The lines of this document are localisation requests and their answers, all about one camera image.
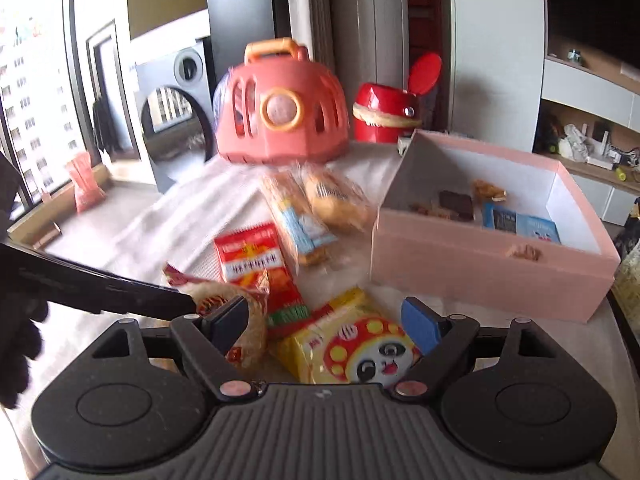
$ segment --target metal screw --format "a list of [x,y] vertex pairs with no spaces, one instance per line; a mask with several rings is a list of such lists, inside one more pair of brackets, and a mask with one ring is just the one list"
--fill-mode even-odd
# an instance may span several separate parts
[[427,390],[427,385],[420,381],[402,381],[396,384],[396,394],[403,397],[420,397]]
[[245,381],[227,381],[220,386],[220,393],[227,397],[242,397],[251,391],[251,385]]

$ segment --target cartoon face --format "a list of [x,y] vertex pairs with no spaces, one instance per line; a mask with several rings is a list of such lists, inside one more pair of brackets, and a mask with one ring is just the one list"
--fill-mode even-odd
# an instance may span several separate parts
[[367,342],[349,359],[347,379],[351,383],[396,384],[414,363],[412,344],[405,336],[385,335]]

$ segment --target cardboard box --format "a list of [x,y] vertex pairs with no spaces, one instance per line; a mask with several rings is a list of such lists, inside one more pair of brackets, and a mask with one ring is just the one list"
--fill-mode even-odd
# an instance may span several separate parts
[[[507,190],[502,204],[555,222],[562,244],[410,211],[438,192],[472,195],[482,179]],[[533,262],[514,246],[541,251]],[[378,211],[371,279],[412,293],[529,317],[586,322],[613,283],[620,258],[564,166],[531,153],[432,132],[414,134]]]

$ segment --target yellow ring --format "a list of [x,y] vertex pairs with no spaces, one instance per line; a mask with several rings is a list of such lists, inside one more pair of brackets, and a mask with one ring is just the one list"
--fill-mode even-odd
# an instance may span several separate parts
[[[269,103],[269,99],[271,99],[274,95],[286,95],[296,104],[296,116],[293,117],[292,121],[289,121],[285,124],[274,124],[273,121],[267,115],[267,104]],[[286,130],[290,130],[300,125],[302,122],[302,117],[304,117],[304,107],[302,105],[302,101],[300,97],[295,92],[292,92],[289,89],[274,87],[267,92],[267,95],[262,98],[260,101],[260,118],[262,122],[267,125],[270,130],[274,130],[276,132],[284,132]]]

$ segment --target washing machine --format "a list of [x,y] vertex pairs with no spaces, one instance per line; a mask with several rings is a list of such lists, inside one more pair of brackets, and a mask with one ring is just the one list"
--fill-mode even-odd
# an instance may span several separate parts
[[198,41],[137,65],[136,72],[145,145],[158,190],[166,192],[216,152],[204,46]]

